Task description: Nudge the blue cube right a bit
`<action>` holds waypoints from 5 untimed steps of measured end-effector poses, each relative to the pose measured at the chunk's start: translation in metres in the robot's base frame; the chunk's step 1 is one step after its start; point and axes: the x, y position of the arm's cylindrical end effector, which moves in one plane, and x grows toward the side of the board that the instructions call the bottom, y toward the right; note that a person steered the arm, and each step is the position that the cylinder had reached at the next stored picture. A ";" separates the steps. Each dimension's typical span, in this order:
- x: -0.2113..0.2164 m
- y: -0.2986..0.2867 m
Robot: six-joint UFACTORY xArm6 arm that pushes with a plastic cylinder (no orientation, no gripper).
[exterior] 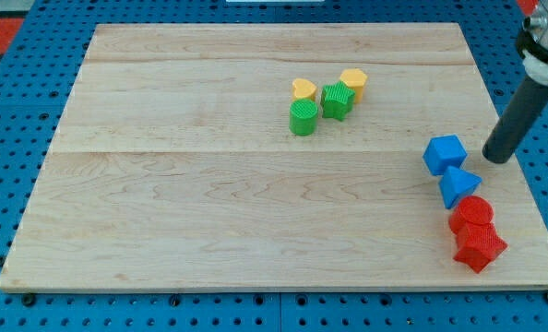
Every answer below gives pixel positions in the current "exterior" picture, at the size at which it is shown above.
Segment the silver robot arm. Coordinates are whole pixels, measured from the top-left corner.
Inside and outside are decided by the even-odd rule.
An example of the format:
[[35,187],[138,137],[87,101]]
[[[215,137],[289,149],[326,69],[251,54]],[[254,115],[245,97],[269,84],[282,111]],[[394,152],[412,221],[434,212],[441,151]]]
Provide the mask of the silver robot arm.
[[548,87],[548,0],[517,0],[524,19],[516,47],[528,76]]

